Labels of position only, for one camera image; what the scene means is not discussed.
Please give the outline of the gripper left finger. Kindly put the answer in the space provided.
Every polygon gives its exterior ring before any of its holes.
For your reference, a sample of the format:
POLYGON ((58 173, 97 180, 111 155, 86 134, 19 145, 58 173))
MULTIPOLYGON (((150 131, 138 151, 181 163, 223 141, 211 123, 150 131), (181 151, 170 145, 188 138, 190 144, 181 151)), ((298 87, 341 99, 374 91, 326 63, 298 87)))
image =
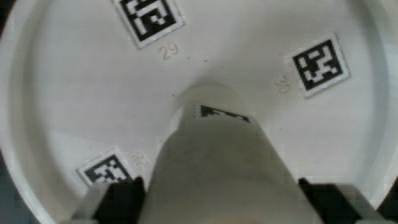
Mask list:
POLYGON ((69 224, 138 224, 145 199, 143 179, 95 183, 86 191, 69 224))

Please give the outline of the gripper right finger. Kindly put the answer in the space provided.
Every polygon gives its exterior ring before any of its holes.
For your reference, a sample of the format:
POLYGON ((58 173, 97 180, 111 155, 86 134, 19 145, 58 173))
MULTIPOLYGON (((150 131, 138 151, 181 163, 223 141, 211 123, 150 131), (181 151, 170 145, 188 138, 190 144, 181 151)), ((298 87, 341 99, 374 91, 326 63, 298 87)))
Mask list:
POLYGON ((300 178, 298 187, 323 224, 364 224, 380 220, 380 214, 353 185, 310 183, 300 178))

